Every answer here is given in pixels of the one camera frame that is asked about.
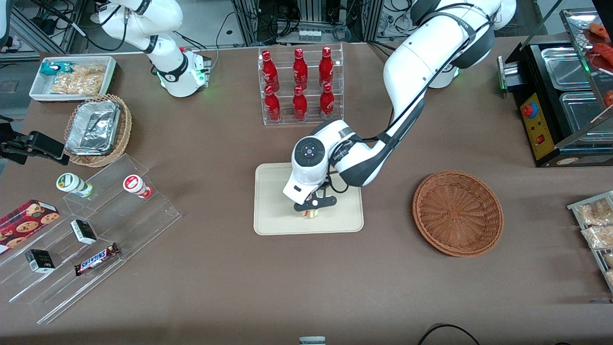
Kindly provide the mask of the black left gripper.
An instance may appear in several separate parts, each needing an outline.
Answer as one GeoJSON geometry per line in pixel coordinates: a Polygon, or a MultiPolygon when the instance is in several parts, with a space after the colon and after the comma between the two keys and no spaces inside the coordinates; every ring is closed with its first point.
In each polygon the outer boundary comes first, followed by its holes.
{"type": "Polygon", "coordinates": [[[314,211],[314,216],[318,216],[319,209],[334,206],[336,204],[337,204],[337,197],[335,195],[332,195],[332,194],[329,195],[328,192],[326,191],[315,191],[309,196],[307,196],[307,198],[302,204],[294,203],[293,208],[297,212],[306,211],[307,218],[312,218],[313,211],[314,211]]]}

